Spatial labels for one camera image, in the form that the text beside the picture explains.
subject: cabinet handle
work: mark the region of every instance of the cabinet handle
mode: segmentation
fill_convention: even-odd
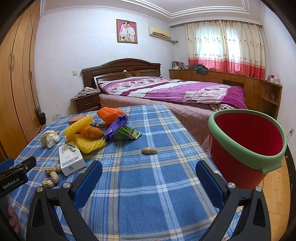
[[[10,52],[10,56],[9,56],[9,69],[11,69],[11,60],[12,60],[12,52]]]
[[[14,55],[14,53],[12,54],[12,59],[13,59],[13,64],[12,64],[12,67],[11,67],[11,70],[13,71],[13,68],[14,68],[14,66],[15,66],[15,55]]]

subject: wooden headboard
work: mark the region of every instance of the wooden headboard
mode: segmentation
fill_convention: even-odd
[[[155,72],[157,70],[160,74],[160,64],[150,63],[136,58],[123,58],[97,67],[83,69],[81,73],[83,76],[84,87],[96,88],[94,77],[110,73],[123,73],[124,70],[128,71],[132,76],[135,76],[133,75],[133,72],[136,71],[142,73],[143,76],[151,76],[148,74],[149,70],[152,70],[150,72]]]

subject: purple plastic bag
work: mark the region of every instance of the purple plastic bag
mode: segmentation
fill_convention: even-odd
[[[113,122],[112,124],[109,126],[108,130],[106,131],[105,135],[104,135],[104,139],[106,139],[107,141],[110,141],[113,139],[116,131],[121,128],[126,126],[128,122],[128,118],[125,114],[121,114],[119,115]]]

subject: ceiling molding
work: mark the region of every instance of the ceiling molding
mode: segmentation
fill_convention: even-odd
[[[231,6],[212,6],[212,7],[199,7],[199,8],[192,8],[187,10],[182,10],[174,13],[170,13],[152,3],[149,3],[144,0],[120,0],[125,1],[129,3],[133,3],[142,7],[145,7],[147,9],[150,9],[154,12],[157,12],[163,16],[166,16],[169,19],[174,19],[181,16],[196,14],[196,13],[205,13],[205,12],[236,12],[236,13],[243,13],[243,14],[250,14],[250,8],[249,8],[249,1],[248,0],[241,0],[242,1],[242,7],[231,7]],[[99,5],[79,5],[79,6],[69,6],[69,7],[61,7],[56,8],[48,11],[44,11],[45,9],[45,2],[46,0],[41,0],[40,2],[40,16],[45,16],[52,13],[57,12],[63,12],[63,11],[69,11],[69,10],[78,10],[78,9],[102,9],[102,10],[110,10],[110,11],[118,11],[118,12],[125,12],[130,13],[134,15],[138,15],[141,17],[145,17],[147,19],[159,22],[161,24],[164,24],[166,26],[172,27],[174,25],[188,23],[188,22],[195,22],[195,21],[203,21],[203,20],[235,20],[235,21],[243,21],[243,22],[249,22],[254,23],[258,25],[263,25],[264,16],[265,16],[265,5],[261,3],[261,13],[260,13],[260,21],[251,20],[248,18],[238,18],[238,17],[221,17],[221,16],[211,16],[211,17],[200,17],[200,18],[191,18],[181,21],[175,21],[172,23],[167,23],[164,21],[161,21],[157,18],[151,17],[149,15],[146,15],[144,13],[124,9],[124,8],[118,8],[118,7],[109,7],[109,6],[99,6]]]

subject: human hand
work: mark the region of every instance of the human hand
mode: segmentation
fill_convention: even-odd
[[[15,216],[15,210],[11,204],[8,204],[7,212],[10,216],[8,222],[13,228],[13,230],[18,233],[20,231],[20,225],[17,222],[17,217]]]

